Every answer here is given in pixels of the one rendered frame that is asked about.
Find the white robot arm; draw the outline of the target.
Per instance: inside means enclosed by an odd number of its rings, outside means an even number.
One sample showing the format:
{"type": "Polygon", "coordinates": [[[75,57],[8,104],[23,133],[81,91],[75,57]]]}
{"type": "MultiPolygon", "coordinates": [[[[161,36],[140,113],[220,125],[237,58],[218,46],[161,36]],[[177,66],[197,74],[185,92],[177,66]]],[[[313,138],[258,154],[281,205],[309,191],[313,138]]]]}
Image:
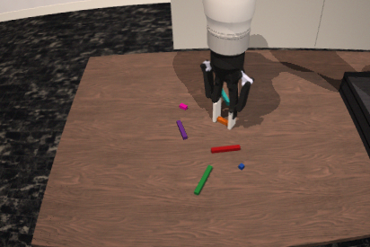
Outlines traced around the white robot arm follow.
{"type": "Polygon", "coordinates": [[[216,54],[236,56],[249,47],[256,0],[202,0],[207,45],[216,54]]]}

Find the turquoise rod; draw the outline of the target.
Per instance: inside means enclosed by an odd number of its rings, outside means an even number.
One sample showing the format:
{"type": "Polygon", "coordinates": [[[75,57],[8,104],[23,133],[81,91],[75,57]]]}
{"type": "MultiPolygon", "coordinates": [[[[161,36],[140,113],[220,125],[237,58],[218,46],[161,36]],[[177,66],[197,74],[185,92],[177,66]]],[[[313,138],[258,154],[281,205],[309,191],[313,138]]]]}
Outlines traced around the turquoise rod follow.
{"type": "Polygon", "coordinates": [[[222,97],[223,97],[226,105],[229,106],[230,105],[229,104],[229,99],[228,99],[227,95],[225,94],[225,91],[224,90],[222,91],[222,97]]]}

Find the red rod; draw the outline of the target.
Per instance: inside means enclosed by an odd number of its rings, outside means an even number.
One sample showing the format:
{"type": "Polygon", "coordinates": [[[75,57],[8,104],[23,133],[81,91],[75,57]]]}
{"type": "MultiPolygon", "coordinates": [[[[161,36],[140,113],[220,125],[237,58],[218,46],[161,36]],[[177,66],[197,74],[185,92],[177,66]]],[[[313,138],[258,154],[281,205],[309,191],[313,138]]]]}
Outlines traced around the red rod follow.
{"type": "Polygon", "coordinates": [[[232,151],[239,151],[240,145],[236,146],[219,146],[219,147],[211,147],[211,153],[222,153],[222,152],[232,152],[232,151]]]}

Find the green rod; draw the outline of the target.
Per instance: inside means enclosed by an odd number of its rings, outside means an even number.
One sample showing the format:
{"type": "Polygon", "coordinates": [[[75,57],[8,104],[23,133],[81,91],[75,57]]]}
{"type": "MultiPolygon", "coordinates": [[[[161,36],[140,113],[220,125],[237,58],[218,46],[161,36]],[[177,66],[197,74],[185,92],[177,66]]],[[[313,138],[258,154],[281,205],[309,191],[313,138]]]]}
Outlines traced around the green rod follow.
{"type": "Polygon", "coordinates": [[[207,177],[209,176],[209,174],[211,173],[213,169],[213,166],[209,165],[207,167],[207,169],[205,170],[200,182],[198,183],[198,186],[196,187],[195,191],[194,191],[194,194],[195,195],[198,195],[200,193],[200,191],[202,190],[206,180],[207,180],[207,177]]]}

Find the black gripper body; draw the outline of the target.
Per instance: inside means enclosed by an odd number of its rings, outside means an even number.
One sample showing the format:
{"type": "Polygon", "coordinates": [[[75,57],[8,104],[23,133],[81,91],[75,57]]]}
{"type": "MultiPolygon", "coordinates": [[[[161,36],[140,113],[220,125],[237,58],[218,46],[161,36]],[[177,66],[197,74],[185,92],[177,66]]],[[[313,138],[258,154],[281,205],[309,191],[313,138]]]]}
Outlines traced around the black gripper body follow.
{"type": "Polygon", "coordinates": [[[223,69],[220,81],[226,82],[225,74],[230,73],[232,75],[232,84],[242,78],[242,71],[245,73],[244,64],[245,52],[236,56],[224,56],[213,52],[210,49],[210,63],[212,70],[216,73],[218,68],[223,69]],[[235,70],[234,70],[235,69],[235,70]],[[230,70],[230,71],[226,71],[230,70]]]}

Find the purple rod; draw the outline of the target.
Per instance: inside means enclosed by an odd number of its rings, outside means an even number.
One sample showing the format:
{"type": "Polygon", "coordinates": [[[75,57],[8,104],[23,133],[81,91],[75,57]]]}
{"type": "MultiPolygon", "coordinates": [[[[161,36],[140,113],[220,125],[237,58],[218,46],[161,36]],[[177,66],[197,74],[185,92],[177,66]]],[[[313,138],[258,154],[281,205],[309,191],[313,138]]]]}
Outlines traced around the purple rod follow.
{"type": "Polygon", "coordinates": [[[177,120],[177,125],[178,125],[178,128],[179,128],[180,132],[181,132],[183,140],[188,139],[187,135],[186,135],[186,132],[185,132],[185,130],[184,130],[182,124],[181,124],[181,120],[177,120]]]}

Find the orange rod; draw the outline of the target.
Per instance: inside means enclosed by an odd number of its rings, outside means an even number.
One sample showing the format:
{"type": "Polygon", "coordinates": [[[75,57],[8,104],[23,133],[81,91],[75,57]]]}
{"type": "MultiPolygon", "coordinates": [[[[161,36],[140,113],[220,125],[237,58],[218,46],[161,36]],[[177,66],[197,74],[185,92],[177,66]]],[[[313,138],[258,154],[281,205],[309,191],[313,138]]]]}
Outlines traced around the orange rod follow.
{"type": "Polygon", "coordinates": [[[218,121],[218,122],[220,122],[220,123],[228,126],[228,120],[227,119],[224,119],[224,118],[218,116],[218,118],[216,119],[216,121],[218,121]]]}

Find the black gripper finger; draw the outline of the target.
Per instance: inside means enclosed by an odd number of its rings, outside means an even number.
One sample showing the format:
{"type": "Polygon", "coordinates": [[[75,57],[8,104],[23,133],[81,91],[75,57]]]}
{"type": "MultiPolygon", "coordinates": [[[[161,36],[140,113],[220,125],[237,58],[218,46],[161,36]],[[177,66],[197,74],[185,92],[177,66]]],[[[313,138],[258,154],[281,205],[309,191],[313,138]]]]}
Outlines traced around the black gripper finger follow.
{"type": "Polygon", "coordinates": [[[221,116],[221,100],[220,98],[222,95],[223,85],[224,82],[220,81],[222,71],[221,69],[217,69],[215,73],[215,81],[213,76],[213,70],[209,65],[210,61],[207,59],[204,61],[200,67],[203,72],[204,76],[204,85],[205,85],[205,93],[206,97],[210,98],[213,102],[213,122],[216,122],[218,116],[221,116]],[[214,85],[215,82],[215,85],[214,85]]]}
{"type": "Polygon", "coordinates": [[[232,84],[232,75],[230,73],[227,73],[225,75],[225,80],[226,80],[226,86],[228,88],[229,104],[230,104],[229,115],[228,115],[228,129],[231,129],[235,124],[237,111],[241,112],[242,109],[246,105],[249,90],[250,90],[251,84],[254,82],[254,78],[253,77],[249,78],[242,71],[242,89],[240,92],[240,97],[238,95],[238,82],[239,81],[232,84]]]}

